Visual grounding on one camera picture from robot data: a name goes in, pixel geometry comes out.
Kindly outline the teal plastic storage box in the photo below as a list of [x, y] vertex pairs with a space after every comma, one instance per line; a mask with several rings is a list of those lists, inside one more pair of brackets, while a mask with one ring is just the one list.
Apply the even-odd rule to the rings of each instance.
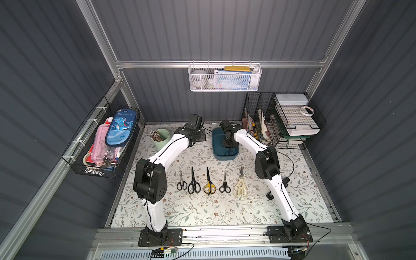
[[220, 127], [212, 131], [212, 148], [214, 157], [219, 161], [229, 161], [236, 159], [239, 154], [239, 148], [223, 147], [225, 134]]

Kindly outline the small black scissors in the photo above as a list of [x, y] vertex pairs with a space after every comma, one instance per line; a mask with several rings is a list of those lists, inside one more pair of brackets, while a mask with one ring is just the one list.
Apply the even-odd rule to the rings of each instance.
[[220, 193], [230, 193], [231, 192], [231, 188], [227, 183], [226, 171], [224, 171], [223, 184], [220, 186], [219, 191], [220, 191]]

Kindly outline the cream handled kitchen scissors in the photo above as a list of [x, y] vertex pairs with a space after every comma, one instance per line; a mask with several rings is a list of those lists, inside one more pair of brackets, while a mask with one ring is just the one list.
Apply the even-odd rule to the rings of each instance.
[[239, 172], [239, 179], [236, 183], [236, 185], [233, 188], [233, 195], [236, 197], [243, 197], [243, 198], [247, 198], [248, 197], [248, 188], [245, 184], [244, 181], [244, 172], [243, 172], [243, 167], [240, 168], [240, 172]]

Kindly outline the yellow handled scissors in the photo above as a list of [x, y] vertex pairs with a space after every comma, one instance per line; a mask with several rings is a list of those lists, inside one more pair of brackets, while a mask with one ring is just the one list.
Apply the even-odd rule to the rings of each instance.
[[216, 187], [211, 181], [209, 168], [206, 168], [207, 184], [204, 186], [204, 192], [210, 196], [216, 193]]

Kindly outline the small grey scissors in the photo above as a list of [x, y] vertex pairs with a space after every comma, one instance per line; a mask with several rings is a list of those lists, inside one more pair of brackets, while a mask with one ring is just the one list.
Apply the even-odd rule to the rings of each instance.
[[180, 176], [180, 180], [177, 183], [177, 190], [178, 191], [186, 190], [187, 189], [187, 182], [183, 178], [182, 171], [180, 171], [180, 175], [179, 176]]

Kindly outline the large black scissors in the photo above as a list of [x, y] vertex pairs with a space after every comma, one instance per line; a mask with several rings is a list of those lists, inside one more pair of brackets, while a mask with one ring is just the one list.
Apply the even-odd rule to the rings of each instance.
[[200, 193], [201, 191], [201, 187], [200, 187], [200, 184], [196, 180], [193, 167], [191, 167], [191, 181], [188, 185], [187, 190], [189, 194]]

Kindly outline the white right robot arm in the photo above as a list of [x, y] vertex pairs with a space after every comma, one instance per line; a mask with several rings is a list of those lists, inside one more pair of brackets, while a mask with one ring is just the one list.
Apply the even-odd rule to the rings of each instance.
[[224, 147], [235, 148], [242, 145], [255, 156], [255, 173], [265, 181], [271, 191], [281, 213], [286, 239], [295, 241], [304, 238], [311, 242], [309, 227], [294, 206], [284, 185], [276, 149], [262, 144], [240, 124], [232, 125], [230, 121], [224, 120], [220, 123], [220, 128], [225, 134]]

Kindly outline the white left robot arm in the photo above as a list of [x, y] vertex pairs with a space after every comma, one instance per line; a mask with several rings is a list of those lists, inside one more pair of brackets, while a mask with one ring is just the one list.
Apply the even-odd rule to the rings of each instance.
[[184, 150], [200, 141], [203, 125], [202, 117], [190, 115], [188, 122], [175, 130], [160, 151], [148, 159], [138, 160], [136, 164], [133, 190], [143, 203], [146, 227], [152, 232], [161, 233], [167, 228], [163, 209], [163, 198], [167, 192], [166, 171]]

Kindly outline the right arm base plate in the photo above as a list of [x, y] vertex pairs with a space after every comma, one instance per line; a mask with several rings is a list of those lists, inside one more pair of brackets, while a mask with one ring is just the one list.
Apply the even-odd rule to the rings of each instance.
[[268, 226], [265, 235], [271, 244], [311, 243], [314, 241], [308, 226], [298, 231], [290, 231], [287, 226], [283, 225]]

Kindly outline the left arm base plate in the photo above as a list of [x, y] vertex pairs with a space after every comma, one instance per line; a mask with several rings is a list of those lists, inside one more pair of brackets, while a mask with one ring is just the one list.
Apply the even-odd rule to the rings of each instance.
[[164, 228], [155, 232], [149, 228], [141, 230], [138, 247], [169, 247], [180, 246], [183, 241], [183, 229]]

